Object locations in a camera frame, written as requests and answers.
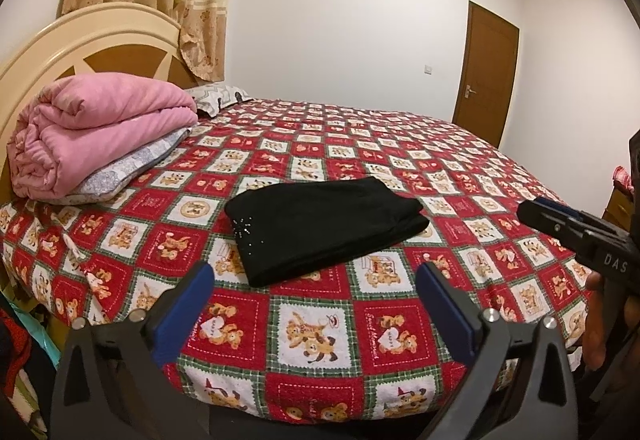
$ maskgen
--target door frame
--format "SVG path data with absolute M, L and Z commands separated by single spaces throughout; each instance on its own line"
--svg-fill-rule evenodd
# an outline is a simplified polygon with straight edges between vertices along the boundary
M 508 110 L 511 109 L 511 97 L 513 97 L 513 87 L 515 86 L 516 70 L 517 70 L 517 67 L 518 67 L 518 55 L 520 53 L 520 28 L 516 27 L 515 25 L 513 25 L 508 20 L 505 20 L 503 17 L 498 16 L 493 11 L 490 11 L 489 9 L 482 7 L 482 5 L 476 4 L 475 2 L 472 2 L 471 0 L 469 0 L 469 9 L 468 9 L 468 13 L 466 15 L 465 57 L 464 57 L 464 59 L 462 61 L 462 71 L 460 72 L 460 86 L 458 87 L 458 97 L 456 97 L 456 107 L 453 110 L 453 117 L 451 119 L 451 123 L 454 124 L 454 125 L 456 124 L 456 121 L 458 119 L 458 113 L 460 112 L 460 103 L 462 102 L 463 94 L 465 93 L 465 88 L 466 88 L 466 66 L 468 64 L 469 52 L 471 50 L 471 45 L 470 45 L 470 43 L 471 43 L 471 27 L 472 27 L 472 23 L 473 23 L 473 17 L 474 17 L 474 10 L 475 9 L 483 10 L 483 11 L 491 14 L 492 16 L 496 16 L 497 18 L 500 18 L 501 20 L 503 20 L 506 23 L 508 23 L 510 26 L 513 26 L 518 31 L 518 48 L 516 48 L 516 59 L 515 59 L 514 65 L 513 65 L 513 81 L 511 83 L 511 96 L 509 97 L 509 109 Z M 502 135 L 504 133 L 504 127 L 505 126 L 506 126 L 506 124 L 502 125 L 502 130 L 500 131 L 500 142 L 502 142 Z

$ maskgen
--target door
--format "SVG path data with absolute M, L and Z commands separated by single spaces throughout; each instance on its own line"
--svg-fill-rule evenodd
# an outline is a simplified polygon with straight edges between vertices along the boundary
M 519 36 L 518 27 L 469 2 L 465 60 L 452 122 L 495 147 L 511 102 Z

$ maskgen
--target metal screw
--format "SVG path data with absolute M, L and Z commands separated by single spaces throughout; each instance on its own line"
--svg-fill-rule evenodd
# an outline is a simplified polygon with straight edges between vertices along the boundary
M 556 327 L 558 327 L 558 321 L 556 321 L 556 319 L 551 317 L 550 315 L 546 316 L 542 320 L 542 324 L 545 325 L 545 328 L 548 328 L 549 330 L 555 330 Z
M 87 324 L 87 321 L 84 317 L 76 317 L 71 323 L 71 328 L 74 330 L 82 330 Z
M 484 319 L 486 321 L 489 321 L 490 323 L 495 323 L 496 321 L 498 321 L 498 319 L 500 319 L 500 312 L 498 312 L 495 308 L 487 308 L 482 312 L 482 317 L 484 317 Z
M 144 308 L 136 308 L 129 314 L 129 321 L 132 323 L 140 323 L 144 321 L 146 317 L 146 310 Z

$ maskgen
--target folded pink blanket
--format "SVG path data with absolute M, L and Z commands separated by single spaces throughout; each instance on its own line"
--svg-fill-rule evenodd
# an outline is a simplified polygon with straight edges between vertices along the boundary
M 102 166 L 197 120 L 193 98 L 171 83 L 115 72 L 65 77 L 18 115 L 7 144 L 14 192 L 66 196 Z

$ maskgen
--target gray patterned pillow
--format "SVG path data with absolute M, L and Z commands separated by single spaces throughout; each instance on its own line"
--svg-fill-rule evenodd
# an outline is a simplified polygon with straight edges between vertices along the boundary
M 161 162 L 190 132 L 191 128 L 180 128 L 140 146 L 92 173 L 67 196 L 48 202 L 56 205 L 80 205 L 111 200 L 131 180 Z
M 208 113 L 211 117 L 218 115 L 223 108 L 254 99 L 244 90 L 223 83 L 209 83 L 185 91 L 196 101 L 198 110 Z

